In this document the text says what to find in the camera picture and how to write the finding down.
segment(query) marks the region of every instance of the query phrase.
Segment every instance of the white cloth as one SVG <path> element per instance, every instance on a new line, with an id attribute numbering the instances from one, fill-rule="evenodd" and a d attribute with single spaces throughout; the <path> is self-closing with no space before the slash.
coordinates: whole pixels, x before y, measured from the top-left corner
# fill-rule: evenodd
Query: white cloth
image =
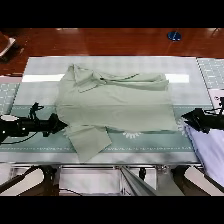
<path id="1" fill-rule="evenodd" d="M 224 187 L 224 131 L 211 129 L 206 134 L 185 128 L 206 174 Z"/>

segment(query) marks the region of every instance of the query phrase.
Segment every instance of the shirt sleeve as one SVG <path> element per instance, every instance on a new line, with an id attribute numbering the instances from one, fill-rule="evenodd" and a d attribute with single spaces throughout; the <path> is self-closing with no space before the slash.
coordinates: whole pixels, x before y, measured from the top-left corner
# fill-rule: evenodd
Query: shirt sleeve
<path id="1" fill-rule="evenodd" d="M 65 133 L 81 163 L 88 161 L 112 143 L 105 127 L 70 125 L 65 129 Z"/>

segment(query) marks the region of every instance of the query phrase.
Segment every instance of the brown wooden surface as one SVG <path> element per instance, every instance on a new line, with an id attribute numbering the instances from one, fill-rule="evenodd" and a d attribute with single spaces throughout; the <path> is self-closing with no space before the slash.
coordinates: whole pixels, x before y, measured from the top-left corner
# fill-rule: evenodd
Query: brown wooden surface
<path id="1" fill-rule="evenodd" d="M 167 33 L 177 30 L 182 40 Z M 0 62 L 0 75 L 23 73 L 31 56 L 148 55 L 224 58 L 224 28 L 2 28 L 19 49 Z"/>

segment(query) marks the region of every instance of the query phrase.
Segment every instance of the table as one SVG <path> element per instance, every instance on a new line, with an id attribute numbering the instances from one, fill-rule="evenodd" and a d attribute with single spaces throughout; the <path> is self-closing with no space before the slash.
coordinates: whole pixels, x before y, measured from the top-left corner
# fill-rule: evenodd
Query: table
<path id="1" fill-rule="evenodd" d="M 184 132 L 181 115 L 195 107 L 212 108 L 194 57 L 167 56 L 54 56 L 31 57 L 24 71 L 11 114 L 27 116 L 39 102 L 45 108 L 37 114 L 48 119 L 55 111 L 57 83 L 70 63 L 111 74 L 162 72 L 170 81 L 170 94 L 179 132 L 175 134 L 128 133 L 108 129 L 112 144 L 89 160 L 88 164 L 192 164 L 198 163 Z M 78 164 L 78 157 L 63 132 L 43 138 L 41 133 L 29 141 L 0 146 L 0 162 Z"/>

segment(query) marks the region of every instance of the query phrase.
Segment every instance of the shirt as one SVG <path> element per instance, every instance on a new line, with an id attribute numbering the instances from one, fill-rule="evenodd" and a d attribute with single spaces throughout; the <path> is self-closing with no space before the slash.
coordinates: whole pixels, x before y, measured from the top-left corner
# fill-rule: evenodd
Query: shirt
<path id="1" fill-rule="evenodd" d="M 56 110 L 82 162 L 111 144 L 105 127 L 177 131 L 164 74 L 116 76 L 70 65 L 59 83 Z"/>

